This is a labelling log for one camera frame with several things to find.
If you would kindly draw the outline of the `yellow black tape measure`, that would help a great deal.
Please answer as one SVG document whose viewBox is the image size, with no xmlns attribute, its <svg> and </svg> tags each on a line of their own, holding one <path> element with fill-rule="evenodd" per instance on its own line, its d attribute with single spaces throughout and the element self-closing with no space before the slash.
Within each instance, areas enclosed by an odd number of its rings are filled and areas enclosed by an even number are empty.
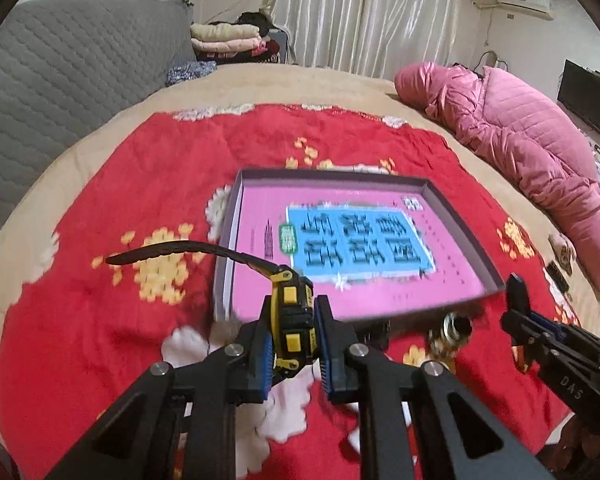
<svg viewBox="0 0 600 480">
<path fill-rule="evenodd" d="M 170 240 L 108 256 L 106 263 L 125 266 L 162 256 L 202 252 L 249 266 L 272 286 L 268 328 L 274 349 L 274 374 L 293 378 L 317 356 L 312 282 L 286 264 L 277 264 L 244 252 L 193 240 Z"/>
</svg>

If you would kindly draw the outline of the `black remote control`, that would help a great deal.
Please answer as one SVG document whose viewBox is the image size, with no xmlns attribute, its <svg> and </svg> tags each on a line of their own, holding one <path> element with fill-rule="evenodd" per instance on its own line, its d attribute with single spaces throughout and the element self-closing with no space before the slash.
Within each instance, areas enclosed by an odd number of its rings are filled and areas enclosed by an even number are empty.
<svg viewBox="0 0 600 480">
<path fill-rule="evenodd" d="M 546 270 L 546 273 L 548 274 L 548 276 L 552 279 L 552 281 L 555 283 L 556 287 L 562 294 L 569 292 L 569 289 L 570 289 L 569 283 L 565 279 L 564 274 L 562 274 L 560 267 L 557 265 L 557 263 L 555 261 L 551 261 L 546 266 L 545 270 Z"/>
</svg>

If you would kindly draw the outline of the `beige bed cover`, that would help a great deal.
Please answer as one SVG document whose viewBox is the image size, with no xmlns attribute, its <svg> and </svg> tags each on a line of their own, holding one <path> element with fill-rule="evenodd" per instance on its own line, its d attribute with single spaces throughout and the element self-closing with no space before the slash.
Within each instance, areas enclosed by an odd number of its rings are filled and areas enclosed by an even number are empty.
<svg viewBox="0 0 600 480">
<path fill-rule="evenodd" d="M 232 65 L 212 75 L 162 89 L 122 110 L 106 125 L 58 156 L 7 219 L 0 231 L 0 342 L 9 307 L 22 286 L 41 269 L 56 224 L 116 147 L 149 116 L 190 108 L 242 104 L 335 105 L 377 116 L 400 117 L 414 128 L 445 138 L 463 167 L 528 233 L 543 259 L 554 252 L 548 237 L 556 226 L 497 171 L 472 154 L 445 128 L 398 101 L 394 84 L 327 68 L 292 65 Z"/>
</svg>

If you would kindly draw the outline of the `small metal lens object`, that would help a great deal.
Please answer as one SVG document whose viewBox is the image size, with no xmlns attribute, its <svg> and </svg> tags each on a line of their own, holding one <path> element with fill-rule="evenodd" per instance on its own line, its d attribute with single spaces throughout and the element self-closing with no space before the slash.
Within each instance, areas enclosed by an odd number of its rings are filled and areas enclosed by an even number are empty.
<svg viewBox="0 0 600 480">
<path fill-rule="evenodd" d="M 429 331 L 427 336 L 429 354 L 436 360 L 452 360 L 461 348 L 468 344 L 474 331 L 471 318 L 450 312 L 442 322 Z"/>
</svg>

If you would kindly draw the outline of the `pink box with blue label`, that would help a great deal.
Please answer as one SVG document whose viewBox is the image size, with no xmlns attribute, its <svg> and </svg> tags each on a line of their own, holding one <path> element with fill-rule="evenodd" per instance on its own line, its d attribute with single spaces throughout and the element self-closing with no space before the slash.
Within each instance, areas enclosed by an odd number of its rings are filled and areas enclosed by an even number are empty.
<svg viewBox="0 0 600 480">
<path fill-rule="evenodd" d="M 340 321 L 425 328 L 482 313 L 504 288 L 474 232 L 428 179 L 335 170 L 244 169 L 220 244 L 286 264 Z"/>
</svg>

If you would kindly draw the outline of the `red floral blanket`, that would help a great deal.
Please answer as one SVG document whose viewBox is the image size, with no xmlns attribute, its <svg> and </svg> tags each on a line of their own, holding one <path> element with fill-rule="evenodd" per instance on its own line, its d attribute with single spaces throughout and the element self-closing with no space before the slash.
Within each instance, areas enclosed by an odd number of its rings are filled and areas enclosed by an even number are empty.
<svg viewBox="0 0 600 480">
<path fill-rule="evenodd" d="M 0 349 L 0 430 L 26 479 L 42 479 L 137 376 L 161 356 L 177 328 L 211 324 L 214 259 L 177 255 L 166 284 L 141 285 L 148 272 L 114 270 L 102 259 L 149 243 L 208 240 L 212 194 L 248 167 L 318 169 L 376 165 L 390 174 L 430 179 L 477 235 L 507 278 L 519 273 L 532 306 L 558 321 L 541 258 L 527 233 L 460 166 L 442 136 L 340 108 L 260 105 L 243 112 L 155 114 L 112 153 L 65 213 L 50 266 L 6 314 Z M 504 298 L 486 301 L 484 317 L 457 357 L 458 378 L 539 452 L 568 408 L 531 372 L 520 374 L 500 329 Z M 291 413 L 265 415 L 237 438 L 238 478 L 358 479 L 358 453 L 347 436 L 356 415 L 326 402 L 320 371 L 306 380 Z"/>
</svg>

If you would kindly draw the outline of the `pink puffer jacket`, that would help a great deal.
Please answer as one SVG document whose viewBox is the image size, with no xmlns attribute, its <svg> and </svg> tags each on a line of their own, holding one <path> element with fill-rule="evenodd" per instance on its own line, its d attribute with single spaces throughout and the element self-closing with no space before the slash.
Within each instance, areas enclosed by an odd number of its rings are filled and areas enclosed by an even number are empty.
<svg viewBox="0 0 600 480">
<path fill-rule="evenodd" d="M 600 290 L 600 179 L 590 144 L 548 96 L 495 67 L 412 64 L 394 78 L 407 106 L 454 133 L 543 209 Z"/>
</svg>

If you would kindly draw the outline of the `black television screen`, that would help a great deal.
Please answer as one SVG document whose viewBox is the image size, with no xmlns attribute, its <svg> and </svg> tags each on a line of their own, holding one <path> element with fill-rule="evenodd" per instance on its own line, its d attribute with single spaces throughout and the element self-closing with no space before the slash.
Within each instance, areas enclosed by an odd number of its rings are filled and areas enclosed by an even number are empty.
<svg viewBox="0 0 600 480">
<path fill-rule="evenodd" d="M 565 60 L 557 99 L 600 134 L 600 73 Z"/>
</svg>

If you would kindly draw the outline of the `white air conditioner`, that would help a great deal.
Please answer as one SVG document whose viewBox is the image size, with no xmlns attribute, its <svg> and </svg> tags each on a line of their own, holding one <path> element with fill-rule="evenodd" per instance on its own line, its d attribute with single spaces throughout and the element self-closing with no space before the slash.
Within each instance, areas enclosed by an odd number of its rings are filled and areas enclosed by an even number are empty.
<svg viewBox="0 0 600 480">
<path fill-rule="evenodd" d="M 545 18 L 546 20 L 554 18 L 552 0 L 496 0 L 496 2 L 500 6 L 508 6 L 512 9 L 531 13 L 538 18 Z"/>
</svg>

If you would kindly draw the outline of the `white curtain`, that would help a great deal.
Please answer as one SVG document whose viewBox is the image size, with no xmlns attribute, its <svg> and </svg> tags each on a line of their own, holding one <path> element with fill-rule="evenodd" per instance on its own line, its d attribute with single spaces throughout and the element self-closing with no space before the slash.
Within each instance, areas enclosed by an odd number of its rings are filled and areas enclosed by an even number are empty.
<svg viewBox="0 0 600 480">
<path fill-rule="evenodd" d="M 268 0 L 292 64 L 384 79 L 413 63 L 448 62 L 461 2 Z"/>
</svg>

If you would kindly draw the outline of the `dark patterned cloth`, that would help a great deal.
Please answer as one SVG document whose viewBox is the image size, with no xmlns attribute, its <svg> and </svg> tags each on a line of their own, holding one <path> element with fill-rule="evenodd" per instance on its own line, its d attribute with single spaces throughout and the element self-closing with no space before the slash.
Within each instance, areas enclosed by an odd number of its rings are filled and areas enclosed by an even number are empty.
<svg viewBox="0 0 600 480">
<path fill-rule="evenodd" d="M 216 71 L 218 66 L 214 61 L 190 61 L 179 66 L 173 66 L 166 72 L 166 86 L 207 77 Z"/>
</svg>

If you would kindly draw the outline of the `stack of folded clothes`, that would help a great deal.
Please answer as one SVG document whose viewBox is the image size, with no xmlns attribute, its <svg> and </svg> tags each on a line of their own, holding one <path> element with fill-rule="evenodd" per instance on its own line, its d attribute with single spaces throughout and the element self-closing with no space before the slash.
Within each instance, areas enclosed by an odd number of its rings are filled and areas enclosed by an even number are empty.
<svg viewBox="0 0 600 480">
<path fill-rule="evenodd" d="M 262 12 L 244 12 L 234 22 L 193 23 L 189 33 L 200 62 L 225 65 L 286 60 L 287 35 Z"/>
</svg>

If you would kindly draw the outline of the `grey quilted sofa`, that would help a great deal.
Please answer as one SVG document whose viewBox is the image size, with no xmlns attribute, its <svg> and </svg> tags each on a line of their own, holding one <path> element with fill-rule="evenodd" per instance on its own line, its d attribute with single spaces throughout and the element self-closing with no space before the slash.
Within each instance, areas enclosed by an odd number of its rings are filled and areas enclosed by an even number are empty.
<svg viewBox="0 0 600 480">
<path fill-rule="evenodd" d="M 67 148 L 193 59 L 188 0 L 28 0 L 0 26 L 0 229 Z"/>
</svg>

